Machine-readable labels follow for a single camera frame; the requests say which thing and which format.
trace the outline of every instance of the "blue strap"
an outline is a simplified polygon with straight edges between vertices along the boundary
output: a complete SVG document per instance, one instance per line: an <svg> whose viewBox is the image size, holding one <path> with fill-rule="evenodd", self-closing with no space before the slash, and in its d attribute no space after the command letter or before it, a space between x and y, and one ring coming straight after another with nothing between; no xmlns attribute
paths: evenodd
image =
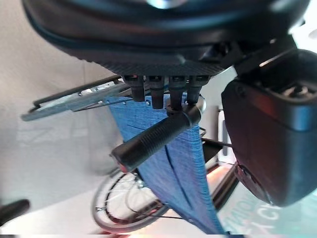
<svg viewBox="0 0 317 238"><path fill-rule="evenodd" d="M110 102L122 99L107 98ZM165 109L152 109L150 97L146 101L110 106L124 141L166 117ZM198 125L180 134L138 169L153 193L182 218L207 234L225 234L209 194Z"/></svg>

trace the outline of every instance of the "wheel rim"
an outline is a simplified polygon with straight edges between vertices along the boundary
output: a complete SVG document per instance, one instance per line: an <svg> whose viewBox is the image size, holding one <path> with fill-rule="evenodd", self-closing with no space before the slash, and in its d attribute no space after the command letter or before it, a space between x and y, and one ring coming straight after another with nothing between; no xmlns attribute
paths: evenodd
<svg viewBox="0 0 317 238"><path fill-rule="evenodd" d="M102 183L92 204L93 217L101 228L132 231L135 230L133 227L153 220L167 210L140 181L135 174L119 173L112 181Z"/></svg>

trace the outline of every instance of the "black grip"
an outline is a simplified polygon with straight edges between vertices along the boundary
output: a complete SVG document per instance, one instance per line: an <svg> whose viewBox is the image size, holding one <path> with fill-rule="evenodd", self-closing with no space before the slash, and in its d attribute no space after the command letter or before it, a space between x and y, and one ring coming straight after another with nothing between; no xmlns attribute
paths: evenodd
<svg viewBox="0 0 317 238"><path fill-rule="evenodd" d="M201 119L195 107L163 119L112 151L123 172L131 172L151 155L173 140L183 131L190 129Z"/></svg>
<svg viewBox="0 0 317 238"><path fill-rule="evenodd" d="M8 221L21 216L30 208L30 202L27 199L22 199L3 207L0 207L0 226L3 226Z"/></svg>

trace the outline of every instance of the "bolt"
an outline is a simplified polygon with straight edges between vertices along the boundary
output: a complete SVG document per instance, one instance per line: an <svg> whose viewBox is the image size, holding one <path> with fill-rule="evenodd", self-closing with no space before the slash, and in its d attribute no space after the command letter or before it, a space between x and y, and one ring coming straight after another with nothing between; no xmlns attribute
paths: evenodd
<svg viewBox="0 0 317 238"><path fill-rule="evenodd" d="M245 98L246 97L246 91L243 87L238 86L236 87L236 93L238 94L239 97Z"/></svg>
<svg viewBox="0 0 317 238"><path fill-rule="evenodd" d="M96 212L102 211L103 209L104 209L103 207L95 207Z"/></svg>
<svg viewBox="0 0 317 238"><path fill-rule="evenodd" d="M142 180L138 180L138 189L141 189L144 187L143 181Z"/></svg>
<svg viewBox="0 0 317 238"><path fill-rule="evenodd" d="M226 43L220 43L219 45L217 45L217 49L218 49L218 52L224 57L226 56L229 51L230 51L230 48L229 48L229 45L227 45Z"/></svg>

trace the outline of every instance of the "cable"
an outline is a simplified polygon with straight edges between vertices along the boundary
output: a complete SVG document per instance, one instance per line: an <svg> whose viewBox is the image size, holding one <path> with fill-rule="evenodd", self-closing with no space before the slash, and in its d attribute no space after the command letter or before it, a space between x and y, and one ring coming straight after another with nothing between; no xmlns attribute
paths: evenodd
<svg viewBox="0 0 317 238"><path fill-rule="evenodd" d="M219 145L219 146L227 146L227 147L233 148L232 144L221 142L221 141L217 141L217 140L207 139L207 138L202 138L202 142L207 142L207 143L216 144L216 145Z"/></svg>
<svg viewBox="0 0 317 238"><path fill-rule="evenodd" d="M202 138L204 135L206 135L207 130L205 128L199 127L199 130L202 130L203 132L200 134L200 138Z"/></svg>
<svg viewBox="0 0 317 238"><path fill-rule="evenodd" d="M181 220L184 219L184 218L181 218L181 217L149 215L149 214L145 214L145 213L142 213L142 212L138 212L138 211L133 210L133 209L130 207L130 205L128 204L128 199L127 199L128 196L129 196L130 191L131 191L131 190L129 190L129 191L127 192L127 195L125 196L124 201L125 201L125 205L127 206L127 208L128 208L129 210L131 210L132 212L137 213L137 214L140 214L140 215L143 215L143 216L148 216L148 217L160 217L160 218L171 218L171 219L181 219Z"/></svg>

